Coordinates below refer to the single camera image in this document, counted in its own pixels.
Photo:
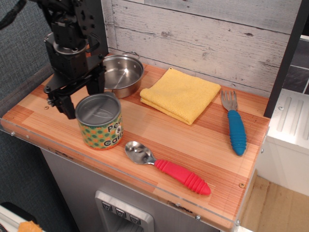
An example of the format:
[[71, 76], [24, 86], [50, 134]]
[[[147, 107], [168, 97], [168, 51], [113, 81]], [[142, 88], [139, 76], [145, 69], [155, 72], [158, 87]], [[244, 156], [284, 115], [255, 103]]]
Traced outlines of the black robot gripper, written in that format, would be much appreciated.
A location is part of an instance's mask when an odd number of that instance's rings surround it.
[[56, 106], [68, 119], [75, 119], [75, 109], [70, 95], [86, 86], [88, 94], [99, 94], [105, 88], [104, 56], [87, 56], [87, 40], [76, 48], [62, 47], [56, 43], [54, 33], [45, 37], [45, 45], [54, 75], [46, 84], [47, 101]]

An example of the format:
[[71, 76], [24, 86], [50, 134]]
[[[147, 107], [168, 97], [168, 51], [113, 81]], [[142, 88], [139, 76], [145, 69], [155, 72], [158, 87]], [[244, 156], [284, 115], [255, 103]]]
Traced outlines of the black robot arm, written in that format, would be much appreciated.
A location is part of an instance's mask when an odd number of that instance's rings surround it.
[[44, 88], [48, 104], [68, 119], [75, 118], [71, 95], [83, 87], [88, 94], [104, 91], [103, 55], [87, 56], [100, 45], [93, 33], [94, 16], [83, 0], [38, 0], [51, 33], [45, 46], [54, 75]]

